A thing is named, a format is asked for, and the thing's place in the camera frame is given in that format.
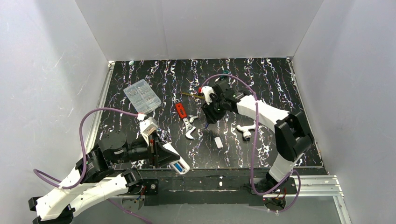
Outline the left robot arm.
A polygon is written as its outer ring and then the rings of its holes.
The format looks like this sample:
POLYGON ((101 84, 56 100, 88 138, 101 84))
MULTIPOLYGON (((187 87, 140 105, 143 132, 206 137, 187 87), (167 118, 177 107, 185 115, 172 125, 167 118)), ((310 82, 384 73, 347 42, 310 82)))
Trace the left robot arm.
POLYGON ((105 134, 93 149, 80 159, 70 175, 44 196, 32 197, 28 204, 37 213, 34 224, 69 224, 84 210, 110 199, 131 193, 140 200, 158 193, 157 179, 144 179, 136 168, 115 174, 116 164, 147 160, 153 168, 170 165, 184 175, 190 166, 175 148, 157 132, 128 140, 121 131, 105 134))

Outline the white battery cover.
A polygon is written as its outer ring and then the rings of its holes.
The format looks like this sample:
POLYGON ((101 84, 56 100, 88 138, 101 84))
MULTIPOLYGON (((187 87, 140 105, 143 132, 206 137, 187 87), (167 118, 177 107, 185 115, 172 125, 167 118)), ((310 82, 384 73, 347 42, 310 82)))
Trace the white battery cover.
POLYGON ((222 143, 222 139, 220 137, 215 137, 214 141, 215 141, 217 149, 222 149, 224 147, 223 143, 222 143))

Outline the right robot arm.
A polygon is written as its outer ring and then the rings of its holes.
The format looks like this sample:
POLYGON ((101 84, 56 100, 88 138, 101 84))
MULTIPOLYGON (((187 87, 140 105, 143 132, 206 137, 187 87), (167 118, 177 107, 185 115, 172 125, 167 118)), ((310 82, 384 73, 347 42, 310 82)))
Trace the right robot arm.
POLYGON ((201 108, 208 124, 222 119, 227 112, 256 120, 266 126, 276 139, 277 157, 264 180, 253 186, 259 191, 268 191, 291 174, 301 156, 314 144, 314 136, 303 111, 291 113, 272 107, 255 99, 246 90, 236 91, 227 80, 218 80, 215 85, 203 86, 199 93, 205 97, 201 108))

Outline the white remote control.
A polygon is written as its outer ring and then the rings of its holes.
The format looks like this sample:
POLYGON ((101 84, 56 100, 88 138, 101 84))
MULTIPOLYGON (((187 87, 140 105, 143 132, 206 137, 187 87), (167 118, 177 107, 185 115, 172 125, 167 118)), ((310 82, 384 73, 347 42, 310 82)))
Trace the white remote control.
POLYGON ((180 157, 180 159, 170 163, 170 166, 179 174, 184 175, 190 171, 190 166, 180 157))

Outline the blue AAA battery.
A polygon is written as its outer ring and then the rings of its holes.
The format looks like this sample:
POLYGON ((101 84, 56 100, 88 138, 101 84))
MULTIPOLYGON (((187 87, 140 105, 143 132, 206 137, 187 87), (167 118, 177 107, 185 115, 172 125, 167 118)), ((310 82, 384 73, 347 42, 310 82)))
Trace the blue AAA battery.
POLYGON ((180 166, 178 163, 174 163, 174 166, 178 172, 182 173, 184 171, 183 167, 180 166))

